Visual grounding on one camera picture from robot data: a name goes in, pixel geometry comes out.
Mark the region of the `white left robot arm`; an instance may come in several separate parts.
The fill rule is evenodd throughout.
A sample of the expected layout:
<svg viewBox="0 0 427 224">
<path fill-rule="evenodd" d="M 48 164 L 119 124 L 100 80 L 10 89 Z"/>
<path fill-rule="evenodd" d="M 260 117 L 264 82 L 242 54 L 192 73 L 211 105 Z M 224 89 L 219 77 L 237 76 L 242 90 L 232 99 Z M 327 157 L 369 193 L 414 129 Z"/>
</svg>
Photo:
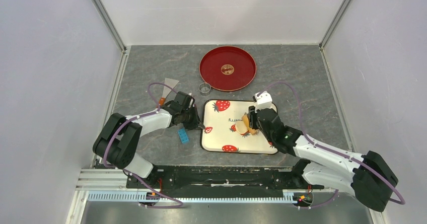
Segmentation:
<svg viewBox="0 0 427 224">
<path fill-rule="evenodd" d="M 124 116 L 112 114 L 93 144 L 93 152 L 108 166 L 127 170 L 138 176 L 147 188 L 157 184 L 155 165 L 136 153 L 140 137 L 175 125 L 182 124 L 186 130 L 205 129 L 198 116 L 195 99 L 184 92 L 178 92 L 174 100 L 166 102 L 159 109 L 140 115 Z"/>
</svg>

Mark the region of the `beige dough lump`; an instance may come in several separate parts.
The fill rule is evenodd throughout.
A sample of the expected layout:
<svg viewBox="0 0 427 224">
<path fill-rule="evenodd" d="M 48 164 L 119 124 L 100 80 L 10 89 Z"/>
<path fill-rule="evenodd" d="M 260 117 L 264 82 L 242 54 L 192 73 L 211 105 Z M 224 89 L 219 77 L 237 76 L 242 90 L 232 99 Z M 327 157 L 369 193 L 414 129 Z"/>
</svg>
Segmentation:
<svg viewBox="0 0 427 224">
<path fill-rule="evenodd" d="M 236 121 L 235 129 L 240 135 L 244 135 L 248 132 L 248 128 L 244 121 Z"/>
</svg>

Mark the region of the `wooden rolling pin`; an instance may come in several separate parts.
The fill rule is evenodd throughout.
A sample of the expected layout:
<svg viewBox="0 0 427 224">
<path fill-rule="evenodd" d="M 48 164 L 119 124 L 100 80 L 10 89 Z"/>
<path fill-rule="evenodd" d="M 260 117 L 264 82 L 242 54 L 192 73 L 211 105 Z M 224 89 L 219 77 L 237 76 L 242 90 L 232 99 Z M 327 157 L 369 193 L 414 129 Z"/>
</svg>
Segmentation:
<svg viewBox="0 0 427 224">
<path fill-rule="evenodd" d="M 243 123 L 244 123 L 245 128 L 246 128 L 246 130 L 244 131 L 244 133 L 249 133 L 249 134 L 251 134 L 251 135 L 257 135 L 257 134 L 258 134 L 258 130 L 253 129 L 253 128 L 250 126 L 250 121 L 249 121 L 249 116 L 248 116 L 248 114 L 243 115 L 243 116 L 242 116 L 242 120 L 243 120 Z"/>
</svg>

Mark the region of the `white strawberry print tray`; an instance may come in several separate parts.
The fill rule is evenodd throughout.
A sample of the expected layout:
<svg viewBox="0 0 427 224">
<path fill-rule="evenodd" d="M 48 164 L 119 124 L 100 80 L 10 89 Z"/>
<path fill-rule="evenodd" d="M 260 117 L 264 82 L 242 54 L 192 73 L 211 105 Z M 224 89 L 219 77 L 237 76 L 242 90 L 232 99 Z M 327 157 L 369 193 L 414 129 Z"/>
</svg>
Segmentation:
<svg viewBox="0 0 427 224">
<path fill-rule="evenodd" d="M 208 100 L 203 107 L 205 130 L 200 145 L 209 152 L 274 155 L 278 150 L 262 133 L 240 135 L 235 129 L 236 121 L 248 113 L 252 101 Z"/>
</svg>

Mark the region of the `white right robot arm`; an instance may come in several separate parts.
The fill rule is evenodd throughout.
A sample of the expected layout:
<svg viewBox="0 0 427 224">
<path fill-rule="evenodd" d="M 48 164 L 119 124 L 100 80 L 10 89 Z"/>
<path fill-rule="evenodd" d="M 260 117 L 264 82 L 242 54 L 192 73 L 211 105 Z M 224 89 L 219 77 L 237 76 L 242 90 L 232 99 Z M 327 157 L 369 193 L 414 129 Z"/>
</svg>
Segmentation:
<svg viewBox="0 0 427 224">
<path fill-rule="evenodd" d="M 291 182 L 298 188 L 321 185 L 346 192 L 364 206 L 383 212 L 398 178 L 383 157 L 374 152 L 345 151 L 305 136 L 284 125 L 275 110 L 249 107 L 249 126 L 259 130 L 279 152 L 298 157 Z"/>
</svg>

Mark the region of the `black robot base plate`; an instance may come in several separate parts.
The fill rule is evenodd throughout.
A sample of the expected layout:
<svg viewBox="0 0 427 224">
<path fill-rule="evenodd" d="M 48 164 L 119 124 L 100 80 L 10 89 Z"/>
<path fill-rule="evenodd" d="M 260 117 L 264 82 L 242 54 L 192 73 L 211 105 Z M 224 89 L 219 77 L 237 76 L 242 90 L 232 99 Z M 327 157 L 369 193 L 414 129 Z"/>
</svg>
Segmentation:
<svg viewBox="0 0 427 224">
<path fill-rule="evenodd" d="M 145 182 L 170 197 L 281 197 L 283 190 L 324 189 L 290 167 L 156 166 Z"/>
</svg>

